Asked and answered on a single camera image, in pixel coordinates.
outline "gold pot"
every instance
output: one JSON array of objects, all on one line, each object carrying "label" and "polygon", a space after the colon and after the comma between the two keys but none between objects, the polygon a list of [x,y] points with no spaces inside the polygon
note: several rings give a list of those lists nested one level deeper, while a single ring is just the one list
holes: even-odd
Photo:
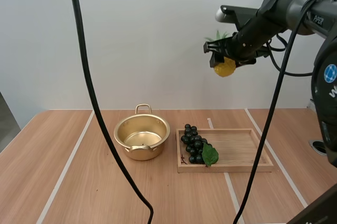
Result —
[{"label": "gold pot", "polygon": [[[149,114],[139,114],[138,108],[148,107]],[[135,115],[118,123],[114,130],[116,141],[125,154],[134,160],[149,160],[158,156],[170,134],[170,126],[163,118],[153,115],[148,104],[136,106]]]}]

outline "robot logo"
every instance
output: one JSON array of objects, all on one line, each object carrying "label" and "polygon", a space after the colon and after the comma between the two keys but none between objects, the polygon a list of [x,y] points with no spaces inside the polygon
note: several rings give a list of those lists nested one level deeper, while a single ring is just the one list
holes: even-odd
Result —
[{"label": "robot logo", "polygon": [[337,78],[337,66],[336,65],[328,65],[324,71],[324,79],[327,83],[332,83]]}]

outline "black cord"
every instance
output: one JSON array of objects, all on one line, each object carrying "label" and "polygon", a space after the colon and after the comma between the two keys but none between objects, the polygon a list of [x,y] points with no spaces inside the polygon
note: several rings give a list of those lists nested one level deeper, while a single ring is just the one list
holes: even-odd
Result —
[{"label": "black cord", "polygon": [[252,188],[252,184],[253,184],[254,176],[255,176],[255,173],[256,173],[257,165],[259,164],[259,160],[260,160],[261,153],[262,153],[262,150],[263,150],[263,145],[264,145],[264,142],[265,142],[265,139],[266,139],[269,127],[270,127],[270,123],[271,123],[272,118],[273,118],[273,114],[274,114],[275,107],[276,107],[276,102],[277,102],[277,99],[279,97],[283,77],[285,75],[286,65],[287,65],[288,60],[289,60],[290,52],[291,52],[291,49],[293,47],[295,37],[297,35],[297,32],[298,32],[298,30],[301,26],[301,23],[302,23],[305,15],[307,13],[307,11],[315,3],[315,1],[316,0],[308,0],[307,1],[307,4],[305,4],[305,7],[302,8],[301,16],[297,20],[295,29],[291,32],[291,35],[290,35],[290,38],[289,38],[289,41],[288,41],[288,46],[287,46],[287,48],[285,50],[285,53],[284,53],[283,62],[282,62],[282,65],[281,65],[279,77],[277,79],[277,83],[276,83],[273,99],[272,99],[272,102],[271,102],[271,105],[270,105],[269,113],[268,113],[268,116],[267,116],[267,120],[265,122],[264,129],[263,129],[262,136],[261,136],[261,140],[260,140],[259,146],[257,148],[257,152],[256,152],[254,164],[253,164],[253,167],[252,167],[252,171],[251,171],[251,174],[250,174],[250,177],[249,177],[249,181],[248,181],[248,184],[247,184],[246,192],[244,194],[240,209],[237,212],[236,217],[233,221],[233,224],[237,224],[237,222],[238,222],[238,220],[239,220],[239,218],[240,218],[240,216],[243,212],[243,209],[244,209],[244,207],[247,203],[248,196],[249,196],[249,193],[250,193],[251,188]]},{"label": "black cord", "polygon": [[[276,61],[275,61],[275,58],[274,58],[274,55],[272,53],[272,48],[270,46],[269,43],[266,43],[266,46],[269,50],[269,54],[270,54],[270,59],[272,60],[272,63],[273,65],[275,66],[275,68],[280,71],[280,67],[277,65]],[[292,76],[292,77],[308,77],[308,76],[312,76],[312,73],[288,73],[288,72],[284,72],[285,75],[288,75],[288,76]]]},{"label": "black cord", "polygon": [[81,60],[82,60],[82,66],[83,66],[83,73],[85,77],[85,82],[88,88],[89,96],[91,103],[93,105],[93,109],[95,111],[95,115],[98,121],[98,124],[101,128],[101,131],[103,133],[103,136],[106,140],[106,143],[109,146],[109,149],[114,156],[118,166],[120,167],[122,173],[126,177],[127,181],[130,183],[131,187],[137,194],[137,196],[140,198],[140,200],[149,208],[150,210],[150,217],[148,219],[148,224],[151,223],[152,218],[153,218],[153,207],[151,204],[144,198],[142,193],[139,191],[137,188],[135,182],[133,181],[132,177],[128,173],[127,169],[125,168],[121,158],[118,155],[118,152],[111,140],[111,137],[109,135],[109,132],[107,131],[107,128],[105,126],[100,108],[98,106],[97,98],[95,95],[95,90],[94,86],[91,80],[90,76],[90,70],[89,70],[89,64],[88,64],[88,58],[87,58],[87,53],[86,53],[86,46],[85,46],[85,39],[84,39],[84,30],[83,30],[83,21],[82,21],[82,14],[81,14],[81,8],[80,8],[80,2],[79,0],[72,0],[73,2],[73,7],[74,7],[74,14],[75,14],[75,19],[76,19],[76,27],[77,27],[77,35],[78,35],[78,43],[80,45],[80,52],[81,52]]},{"label": "black cord", "polygon": [[270,44],[272,43],[272,40],[269,40],[269,45],[270,45],[270,50],[274,51],[274,52],[283,52],[285,51],[286,47],[288,46],[288,43],[286,42],[286,40],[284,40],[283,37],[281,37],[279,34],[276,35],[276,37],[278,38],[278,40],[280,40],[280,42],[284,45],[284,48],[279,49],[279,48],[274,48],[272,47]]}]

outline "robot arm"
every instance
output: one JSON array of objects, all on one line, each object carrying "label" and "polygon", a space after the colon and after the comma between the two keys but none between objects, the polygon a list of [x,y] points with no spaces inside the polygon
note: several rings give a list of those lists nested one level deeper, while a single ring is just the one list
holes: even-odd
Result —
[{"label": "robot arm", "polygon": [[[216,20],[234,23],[238,31],[232,37],[205,43],[204,52],[212,52],[210,66],[223,63],[224,57],[240,67],[269,56],[264,45],[278,33],[294,30],[309,1],[264,0],[260,9],[221,6]],[[316,33],[325,38],[314,62],[312,96],[328,160],[337,167],[337,0],[313,1],[297,34]]]}]

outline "yellow fruit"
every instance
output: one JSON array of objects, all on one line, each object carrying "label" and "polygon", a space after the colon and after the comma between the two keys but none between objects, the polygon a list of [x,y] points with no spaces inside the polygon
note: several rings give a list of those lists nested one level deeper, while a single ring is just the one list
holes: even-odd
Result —
[{"label": "yellow fruit", "polygon": [[231,75],[236,69],[235,61],[225,57],[225,62],[214,67],[214,71],[220,77]]}]

